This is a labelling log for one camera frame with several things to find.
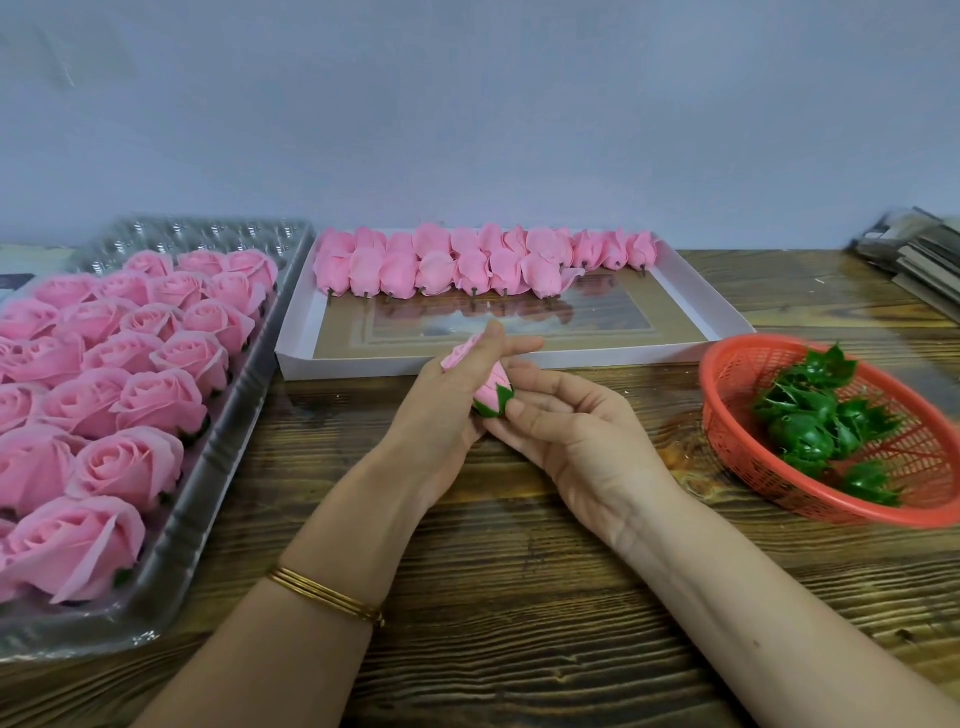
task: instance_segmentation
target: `pink rose bud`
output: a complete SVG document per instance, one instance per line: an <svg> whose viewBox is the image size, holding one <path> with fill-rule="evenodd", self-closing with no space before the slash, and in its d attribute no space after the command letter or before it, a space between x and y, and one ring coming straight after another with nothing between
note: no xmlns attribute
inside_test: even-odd
<svg viewBox="0 0 960 728"><path fill-rule="evenodd" d="M469 351L480 341L482 333L471 336L465 344L456 347L453 352L440 363L445 372L453 369L467 356ZM473 409L481 417L500 417L504 413L507 402L514 398L514 387L507 379L503 365L497 362L487 382L473 394Z"/></svg>
<svg viewBox="0 0 960 728"><path fill-rule="evenodd" d="M236 355L247 345L256 322L229 303L210 299L200 301L183 313L183 328L205 331L217 337L228 354Z"/></svg>
<svg viewBox="0 0 960 728"><path fill-rule="evenodd" d="M74 456L86 440L51 425L27 425L0 435L0 508L23 518L63 495Z"/></svg>
<svg viewBox="0 0 960 728"><path fill-rule="evenodd" d="M112 409L120 430L156 427L178 437L200 432L206 419L204 397L183 369L131 376Z"/></svg>
<svg viewBox="0 0 960 728"><path fill-rule="evenodd" d="M84 355L84 370L124 369L132 375L152 372L150 354L163 346L156 336L135 331L115 333L103 344L98 344Z"/></svg>
<svg viewBox="0 0 960 728"><path fill-rule="evenodd" d="M467 249L457 258L453 280L457 288L471 296L482 296L490 292L490 263L487 261L487 254L479 248Z"/></svg>
<svg viewBox="0 0 960 728"><path fill-rule="evenodd" d="M229 270L227 256L217 251L208 251L200 248L190 253L181 253L177 256L177 270L188 273L199 273L202 276L213 278L218 273Z"/></svg>
<svg viewBox="0 0 960 728"><path fill-rule="evenodd" d="M37 299L14 299L0 310L0 336L5 339L36 339L48 336L60 312Z"/></svg>
<svg viewBox="0 0 960 728"><path fill-rule="evenodd" d="M427 253L417 271L417 288L424 296L439 296L450 290L455 272L450 253Z"/></svg>
<svg viewBox="0 0 960 728"><path fill-rule="evenodd" d="M232 273L242 273L250 283L259 283L265 291L273 290L276 284L276 261L266 253L236 251L227 256L227 266Z"/></svg>
<svg viewBox="0 0 960 728"><path fill-rule="evenodd" d="M120 399L131 374L123 369L91 369L72 381L58 384L43 398L34 421L52 425L87 440L117 431L110 408Z"/></svg>
<svg viewBox="0 0 960 728"><path fill-rule="evenodd" d="M165 253L140 251L124 263L125 271L139 271L152 279L161 279L174 272L174 259Z"/></svg>
<svg viewBox="0 0 960 728"><path fill-rule="evenodd" d="M126 299L97 299L72 305L60 315L54 334L79 333L87 348L103 344L120 330L120 321L135 306Z"/></svg>
<svg viewBox="0 0 960 728"><path fill-rule="evenodd" d="M267 300L267 289L260 283L251 283L242 273L221 273L210 279L206 289L211 299L229 303L240 313L259 318L260 306Z"/></svg>
<svg viewBox="0 0 960 728"><path fill-rule="evenodd" d="M182 469L180 440L155 427L132 427L80 451L66 494L118 497L147 513L160 505L161 494L177 489Z"/></svg>
<svg viewBox="0 0 960 728"><path fill-rule="evenodd" d="M183 312L176 306L148 303L120 319L120 330L146 333L166 341L183 328L182 316Z"/></svg>
<svg viewBox="0 0 960 728"><path fill-rule="evenodd" d="M56 387L80 373L85 350L80 334L41 336L23 343L20 355L5 364L6 373L13 381Z"/></svg>
<svg viewBox="0 0 960 728"><path fill-rule="evenodd" d="M423 223L414 230L414 251L423 260L431 253L450 255L450 233L439 225Z"/></svg>
<svg viewBox="0 0 960 728"><path fill-rule="evenodd" d="M206 276L199 273L177 271L163 278L151 279L147 295L150 303L166 303L185 311L205 298L204 289L208 281Z"/></svg>
<svg viewBox="0 0 960 728"><path fill-rule="evenodd" d="M387 253L380 268L380 289L395 299L412 299L417 293L417 271L420 262L414 255L413 244L401 253Z"/></svg>
<svg viewBox="0 0 960 728"><path fill-rule="evenodd" d="M99 286L100 281L88 273L72 273L42 280L30 290L30 295L61 309L74 303L93 301Z"/></svg>
<svg viewBox="0 0 960 728"><path fill-rule="evenodd" d="M0 384L0 435L35 418L49 391L42 384Z"/></svg>
<svg viewBox="0 0 960 728"><path fill-rule="evenodd" d="M51 604L95 599L110 591L118 571L133 567L145 533L136 508L120 498L57 498L7 537L0 579L36 587Z"/></svg>
<svg viewBox="0 0 960 728"><path fill-rule="evenodd" d="M229 357L212 333L180 331L153 352L150 359L158 372L183 369L197 382L204 398L227 389Z"/></svg>

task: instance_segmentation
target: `woman's left hand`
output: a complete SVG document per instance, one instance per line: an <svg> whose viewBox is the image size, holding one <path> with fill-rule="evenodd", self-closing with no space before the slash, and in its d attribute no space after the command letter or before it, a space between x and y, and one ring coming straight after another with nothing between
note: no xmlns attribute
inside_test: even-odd
<svg viewBox="0 0 960 728"><path fill-rule="evenodd" d="M476 346L456 367L444 372L445 352L423 367L394 422L377 447L397 479L415 485L424 511L449 490L467 452L485 433L471 414L473 394L490 378L501 358L535 352L539 336L507 337L491 319Z"/></svg>

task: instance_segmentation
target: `forearm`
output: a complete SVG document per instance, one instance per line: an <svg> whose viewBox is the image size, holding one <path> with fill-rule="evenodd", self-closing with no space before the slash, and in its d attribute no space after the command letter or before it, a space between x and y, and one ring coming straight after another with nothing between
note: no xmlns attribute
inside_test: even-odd
<svg viewBox="0 0 960 728"><path fill-rule="evenodd" d="M950 698L721 516L672 482L642 485L634 488L633 538L621 539L618 550L760 725L958 724Z"/></svg>

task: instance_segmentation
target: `wooden tabletop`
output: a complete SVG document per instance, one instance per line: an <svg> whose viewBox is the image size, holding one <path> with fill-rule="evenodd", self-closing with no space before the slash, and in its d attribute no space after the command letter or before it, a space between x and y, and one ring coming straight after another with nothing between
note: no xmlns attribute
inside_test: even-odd
<svg viewBox="0 0 960 728"><path fill-rule="evenodd" d="M685 257L758 330L839 340L960 415L960 330L859 260ZM630 400L681 487L960 699L960 529L836 527L755 496L704 438L695 364L580 374ZM410 383L278 377L174 627L119 655L0 667L0 728L128 725L380 439ZM420 526L386 611L347 725L753 725L649 589L490 439Z"/></svg>

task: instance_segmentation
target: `hand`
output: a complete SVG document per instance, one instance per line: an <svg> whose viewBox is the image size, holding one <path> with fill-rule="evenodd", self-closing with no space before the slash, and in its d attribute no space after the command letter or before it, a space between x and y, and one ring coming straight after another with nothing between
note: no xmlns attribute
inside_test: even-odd
<svg viewBox="0 0 960 728"><path fill-rule="evenodd" d="M493 365L542 346L539 336L508 338L491 319L480 341L449 372L440 366L449 352L423 367L377 449L397 475L409 475L420 489L424 511L449 490L467 452L486 431L470 409L473 393L490 378Z"/></svg>
<svg viewBox="0 0 960 728"><path fill-rule="evenodd" d="M542 468L580 523L614 550L626 547L637 490L673 483L633 408L606 387L529 361L508 362L507 376L516 391L507 421L484 427Z"/></svg>

